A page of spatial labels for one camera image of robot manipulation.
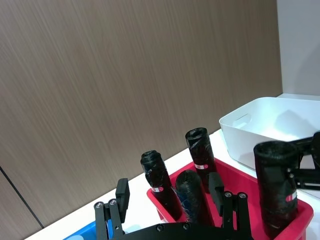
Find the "white wall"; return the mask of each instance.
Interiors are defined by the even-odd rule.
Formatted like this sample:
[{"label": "white wall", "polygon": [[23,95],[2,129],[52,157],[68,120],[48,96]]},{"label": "white wall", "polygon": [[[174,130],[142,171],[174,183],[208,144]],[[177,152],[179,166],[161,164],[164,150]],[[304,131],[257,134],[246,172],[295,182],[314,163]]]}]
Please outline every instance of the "white wall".
[{"label": "white wall", "polygon": [[284,93],[320,95],[320,0],[277,0]]}]

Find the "white plastic bin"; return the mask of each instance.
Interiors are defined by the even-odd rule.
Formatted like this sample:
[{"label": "white plastic bin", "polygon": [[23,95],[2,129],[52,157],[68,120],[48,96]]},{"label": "white plastic bin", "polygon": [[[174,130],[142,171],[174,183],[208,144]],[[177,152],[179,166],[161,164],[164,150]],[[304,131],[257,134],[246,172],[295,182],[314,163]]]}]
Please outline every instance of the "white plastic bin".
[{"label": "white plastic bin", "polygon": [[[320,130],[320,101],[257,98],[222,117],[219,123],[229,155],[255,169],[253,149],[256,144],[298,140]],[[311,156],[303,158],[301,168],[315,168]],[[320,198],[320,191],[305,192]]]}]

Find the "white table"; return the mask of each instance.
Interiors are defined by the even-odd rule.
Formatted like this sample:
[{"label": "white table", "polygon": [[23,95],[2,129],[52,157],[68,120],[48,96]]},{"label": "white table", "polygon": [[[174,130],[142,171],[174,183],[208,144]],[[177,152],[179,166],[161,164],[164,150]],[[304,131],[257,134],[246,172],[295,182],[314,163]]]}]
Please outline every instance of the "white table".
[{"label": "white table", "polygon": [[[298,98],[299,96],[293,94],[284,94],[280,97]],[[217,159],[251,176],[256,177],[256,172],[254,170],[233,160],[229,156],[221,129],[210,135],[210,141],[213,149],[213,154]],[[172,174],[191,161],[192,159],[189,150],[185,149],[166,160],[165,164],[168,173]],[[140,174],[139,176],[130,180],[129,188],[130,201],[126,213],[125,223],[122,225],[123,229],[126,232],[133,232],[161,223],[162,221],[159,218],[155,206],[147,197],[147,190],[150,188],[150,186],[147,183],[144,174]],[[73,213],[65,216],[64,218],[28,237],[27,240],[62,240],[70,236],[71,234],[75,233],[79,229],[95,220],[94,204],[96,202],[108,202],[110,199],[115,198],[115,192],[116,190],[114,189],[107,194],[97,198],[96,200],[88,203],[87,205],[79,208]],[[300,190],[298,190],[297,192],[298,198],[310,204],[314,210],[314,217],[306,230],[307,239],[320,239],[320,199],[308,195],[307,193]]]}]

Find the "wood grain wall panel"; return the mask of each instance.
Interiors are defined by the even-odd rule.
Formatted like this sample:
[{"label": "wood grain wall panel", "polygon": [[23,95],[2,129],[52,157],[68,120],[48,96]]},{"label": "wood grain wall panel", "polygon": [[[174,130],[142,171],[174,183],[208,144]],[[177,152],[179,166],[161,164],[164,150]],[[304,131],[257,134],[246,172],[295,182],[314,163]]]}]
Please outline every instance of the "wood grain wall panel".
[{"label": "wood grain wall panel", "polygon": [[282,93],[275,0],[0,2],[0,164],[46,226]]},{"label": "wood grain wall panel", "polygon": [[0,172],[0,239],[19,240],[41,227]]}]

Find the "screw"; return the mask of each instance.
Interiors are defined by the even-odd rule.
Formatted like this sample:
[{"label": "screw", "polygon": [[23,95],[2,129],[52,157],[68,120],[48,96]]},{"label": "screw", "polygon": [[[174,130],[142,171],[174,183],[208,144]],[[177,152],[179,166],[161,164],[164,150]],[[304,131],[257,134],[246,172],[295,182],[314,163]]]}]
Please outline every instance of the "screw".
[{"label": "screw", "polygon": [[184,230],[188,230],[189,228],[190,228],[189,223],[183,224],[183,229],[184,229]]},{"label": "screw", "polygon": [[98,202],[98,203],[95,205],[95,207],[96,207],[97,209],[99,209],[99,208],[101,208],[103,205],[104,205],[104,204],[103,204],[102,202]]},{"label": "screw", "polygon": [[115,205],[116,203],[117,203],[116,200],[111,200],[111,201],[109,202],[110,205]]},{"label": "screw", "polygon": [[227,198],[230,198],[232,195],[230,192],[225,192],[224,195],[227,197]]},{"label": "screw", "polygon": [[165,227],[162,225],[162,224],[158,224],[155,229],[158,231],[158,232],[161,232],[165,229]]},{"label": "screw", "polygon": [[247,196],[246,196],[244,193],[240,193],[240,194],[239,194],[239,197],[240,197],[241,199],[245,199]]}]

